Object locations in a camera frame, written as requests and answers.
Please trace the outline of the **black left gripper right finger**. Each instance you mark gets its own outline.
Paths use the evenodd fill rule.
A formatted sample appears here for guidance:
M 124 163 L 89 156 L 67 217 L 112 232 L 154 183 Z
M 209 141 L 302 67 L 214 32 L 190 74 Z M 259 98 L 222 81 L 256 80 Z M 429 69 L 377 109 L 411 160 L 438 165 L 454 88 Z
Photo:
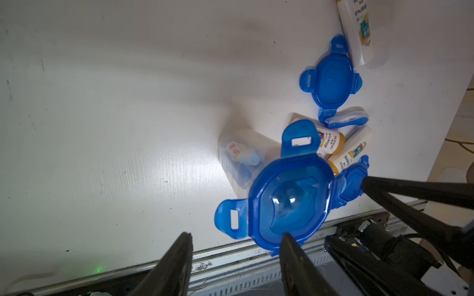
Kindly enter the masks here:
M 286 296 L 337 295 L 290 233 L 282 236 L 279 257 Z

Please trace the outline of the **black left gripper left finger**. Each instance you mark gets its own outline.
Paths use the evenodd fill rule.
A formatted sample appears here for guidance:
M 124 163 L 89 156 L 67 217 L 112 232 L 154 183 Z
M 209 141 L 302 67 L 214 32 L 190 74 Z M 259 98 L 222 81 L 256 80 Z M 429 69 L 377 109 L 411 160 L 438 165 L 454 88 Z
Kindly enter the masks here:
M 185 296 L 190 283 L 192 258 L 192 235 L 183 232 L 130 294 L 132 296 Z

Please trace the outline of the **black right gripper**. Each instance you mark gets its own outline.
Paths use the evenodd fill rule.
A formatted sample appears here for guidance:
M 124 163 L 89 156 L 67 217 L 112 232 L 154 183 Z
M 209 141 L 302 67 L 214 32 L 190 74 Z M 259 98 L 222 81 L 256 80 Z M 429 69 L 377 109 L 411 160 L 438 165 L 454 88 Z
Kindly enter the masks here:
M 473 184 L 429 183 L 368 176 L 364 178 L 361 190 L 456 262 L 466 268 L 474 267 L 473 222 L 462 228 L 450 226 L 393 196 L 398 194 L 472 210 Z M 381 261 L 335 236 L 326 237 L 325 250 L 364 295 L 440 294 L 419 281 L 431 267 L 441 267 L 441 263 L 427 249 L 404 235 L 395 237 L 375 223 L 368 224 L 362 230 L 359 240 Z

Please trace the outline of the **white bottle angled gold cap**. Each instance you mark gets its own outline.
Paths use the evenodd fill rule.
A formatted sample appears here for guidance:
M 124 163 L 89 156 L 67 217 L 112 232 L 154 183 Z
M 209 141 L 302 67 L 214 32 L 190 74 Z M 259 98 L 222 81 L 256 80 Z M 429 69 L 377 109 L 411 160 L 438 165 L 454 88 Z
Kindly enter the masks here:
M 335 176 L 348 166 L 355 164 L 362 156 L 368 142 L 372 139 L 373 131 L 367 126 L 359 128 L 342 146 L 339 153 L 331 155 L 327 162 Z

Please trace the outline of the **white shampoo bottle gold cap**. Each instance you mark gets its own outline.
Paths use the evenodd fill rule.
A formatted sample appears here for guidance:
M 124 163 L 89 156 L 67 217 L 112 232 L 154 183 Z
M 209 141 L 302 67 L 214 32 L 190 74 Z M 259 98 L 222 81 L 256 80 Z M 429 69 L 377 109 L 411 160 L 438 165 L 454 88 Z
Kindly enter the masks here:
M 337 1 L 339 19 L 348 44 L 348 51 L 354 68 L 366 67 L 376 69 L 385 63 L 385 57 L 378 40 L 372 34 L 374 28 L 371 18 L 371 1 L 342 0 Z

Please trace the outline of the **clear plastic container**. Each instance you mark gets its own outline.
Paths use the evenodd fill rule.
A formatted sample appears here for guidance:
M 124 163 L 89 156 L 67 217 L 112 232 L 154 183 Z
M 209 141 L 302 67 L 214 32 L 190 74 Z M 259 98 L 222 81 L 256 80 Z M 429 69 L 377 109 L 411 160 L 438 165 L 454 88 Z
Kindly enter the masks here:
M 280 158 L 281 143 L 248 127 L 229 127 L 218 140 L 218 159 L 239 199 L 249 190 L 261 171 Z

